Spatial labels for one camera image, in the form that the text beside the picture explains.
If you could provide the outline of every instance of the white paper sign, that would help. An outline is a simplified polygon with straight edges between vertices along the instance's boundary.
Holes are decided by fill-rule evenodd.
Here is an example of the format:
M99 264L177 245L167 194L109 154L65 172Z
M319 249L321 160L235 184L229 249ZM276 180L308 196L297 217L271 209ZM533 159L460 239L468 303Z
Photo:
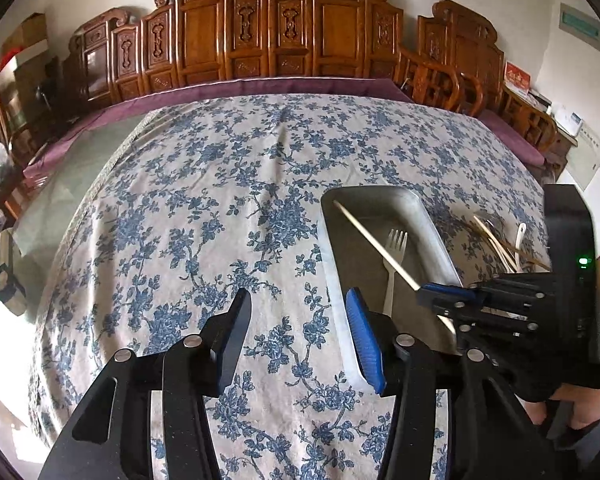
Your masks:
M600 136L584 121L578 145L567 153L567 171L580 189L585 190L600 167Z

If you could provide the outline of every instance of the cardboard box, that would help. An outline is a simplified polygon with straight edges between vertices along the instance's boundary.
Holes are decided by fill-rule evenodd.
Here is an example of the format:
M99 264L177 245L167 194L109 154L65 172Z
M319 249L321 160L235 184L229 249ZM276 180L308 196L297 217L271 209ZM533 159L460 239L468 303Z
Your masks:
M7 54L12 48L19 46L27 48L42 40L46 40L46 17L44 14L34 12L4 41L2 55Z

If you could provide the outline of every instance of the human hand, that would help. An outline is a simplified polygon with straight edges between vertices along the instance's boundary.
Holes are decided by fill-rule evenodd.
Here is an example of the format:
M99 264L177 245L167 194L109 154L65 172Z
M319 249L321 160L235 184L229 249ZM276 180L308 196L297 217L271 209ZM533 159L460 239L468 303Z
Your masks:
M574 430L581 430L589 424L600 420L600 390L583 388L573 384L563 384L551 396L553 400L570 400L573 402L573 417L569 426ZM538 425L546 418L546 405L544 402L523 401L526 414L531 421Z

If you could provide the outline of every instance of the white plastic fork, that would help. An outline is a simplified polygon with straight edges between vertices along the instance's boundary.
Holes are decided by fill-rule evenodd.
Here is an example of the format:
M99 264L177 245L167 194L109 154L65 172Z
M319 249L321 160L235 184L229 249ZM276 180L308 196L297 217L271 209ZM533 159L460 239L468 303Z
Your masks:
M384 248L395 259L396 262L402 264L404 252L407 249L406 231L391 229L389 231L389 236L386 239ZM386 294L384 296L384 308L382 309L382 312L387 316L391 316L391 312L394 307L395 269L390 265L386 258L383 258L382 262L384 263L384 268L389 273L389 281L386 284Z

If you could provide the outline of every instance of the blue floral pattern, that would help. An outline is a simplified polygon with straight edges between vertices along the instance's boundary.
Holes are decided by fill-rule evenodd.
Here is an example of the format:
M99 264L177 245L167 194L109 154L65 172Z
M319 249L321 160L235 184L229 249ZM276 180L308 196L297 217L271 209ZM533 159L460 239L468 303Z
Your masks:
M206 410L222 478L373 478L393 399L347 383L317 245L321 194L416 192L465 283L498 263L464 227L526 222L545 258L541 188L478 121L387 100L310 94L163 108L136 128L76 213L38 320L32 426L53 442L113 353L167 349L240 287L253 316L235 379ZM432 478L444 478L439 392ZM157 478L166 474L160 432Z

